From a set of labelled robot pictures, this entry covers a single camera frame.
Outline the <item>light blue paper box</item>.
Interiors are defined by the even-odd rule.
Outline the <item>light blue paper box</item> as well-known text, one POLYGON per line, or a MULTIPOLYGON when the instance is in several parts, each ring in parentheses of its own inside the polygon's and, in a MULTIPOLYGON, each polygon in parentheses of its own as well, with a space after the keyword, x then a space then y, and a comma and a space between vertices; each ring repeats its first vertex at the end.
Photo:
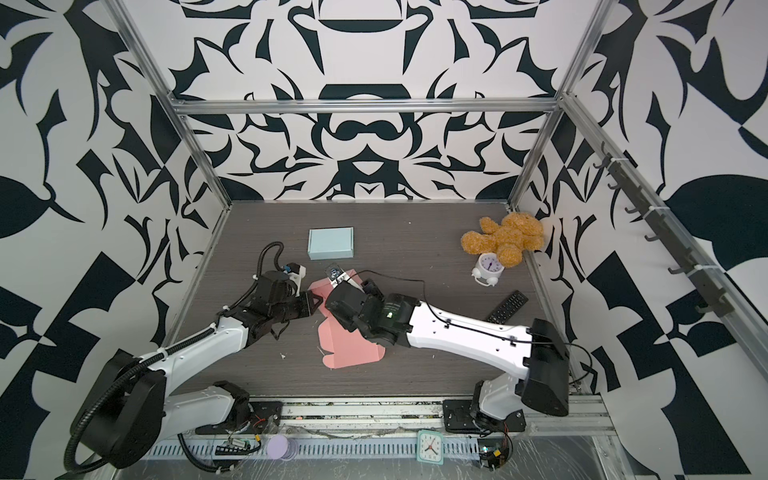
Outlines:
POLYGON ((354 228, 310 229, 307 253, 313 261, 353 258, 354 228))

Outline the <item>pink paper box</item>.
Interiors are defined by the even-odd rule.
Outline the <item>pink paper box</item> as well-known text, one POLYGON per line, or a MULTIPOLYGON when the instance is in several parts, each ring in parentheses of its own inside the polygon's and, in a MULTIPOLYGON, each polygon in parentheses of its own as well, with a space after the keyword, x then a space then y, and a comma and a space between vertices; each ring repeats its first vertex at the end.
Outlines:
POLYGON ((332 370, 375 363, 382 360, 386 349, 362 337, 359 331, 349 332, 322 303, 318 311, 324 320, 317 328, 323 364, 332 370))

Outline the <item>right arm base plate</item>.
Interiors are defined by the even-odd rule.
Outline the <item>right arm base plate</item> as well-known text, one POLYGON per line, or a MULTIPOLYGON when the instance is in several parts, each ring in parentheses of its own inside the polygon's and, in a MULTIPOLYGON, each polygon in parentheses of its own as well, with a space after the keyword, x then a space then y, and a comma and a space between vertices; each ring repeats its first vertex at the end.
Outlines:
POLYGON ((442 413, 445 431, 453 434, 520 433, 527 428, 522 410, 513 411, 504 420, 498 420, 480 412, 472 400, 444 400, 442 413))

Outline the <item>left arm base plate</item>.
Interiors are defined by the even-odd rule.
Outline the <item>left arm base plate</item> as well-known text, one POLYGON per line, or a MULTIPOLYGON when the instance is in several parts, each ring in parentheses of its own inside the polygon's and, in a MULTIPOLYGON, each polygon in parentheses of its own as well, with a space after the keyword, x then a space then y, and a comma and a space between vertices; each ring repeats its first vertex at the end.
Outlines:
POLYGON ((197 435, 263 434, 275 431, 281 421, 281 401, 251 401, 236 403, 225 420, 194 430, 197 435))

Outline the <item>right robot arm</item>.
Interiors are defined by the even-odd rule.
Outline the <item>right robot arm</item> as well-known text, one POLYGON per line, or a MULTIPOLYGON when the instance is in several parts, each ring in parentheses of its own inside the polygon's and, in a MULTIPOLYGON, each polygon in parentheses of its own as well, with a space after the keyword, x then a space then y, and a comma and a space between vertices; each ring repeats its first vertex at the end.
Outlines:
POLYGON ((325 306, 341 325, 383 346, 448 352, 502 372, 478 383, 476 414, 501 422, 527 407, 554 417, 569 414, 570 344, 544 319, 529 326, 472 319, 375 283, 334 280, 325 306))

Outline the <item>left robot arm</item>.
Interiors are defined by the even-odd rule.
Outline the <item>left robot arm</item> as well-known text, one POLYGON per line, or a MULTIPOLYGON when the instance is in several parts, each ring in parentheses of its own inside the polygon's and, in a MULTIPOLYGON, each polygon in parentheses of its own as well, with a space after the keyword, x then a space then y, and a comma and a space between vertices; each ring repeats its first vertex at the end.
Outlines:
POLYGON ((312 316, 322 299, 302 289, 305 275, 296 263, 258 274, 240 300, 196 334, 139 357, 115 354, 71 424, 66 471, 88 473, 106 464, 125 468, 158 441, 200 427, 246 429, 252 417, 249 395, 234 383, 218 381, 186 394, 177 390, 271 334, 274 324, 312 316))

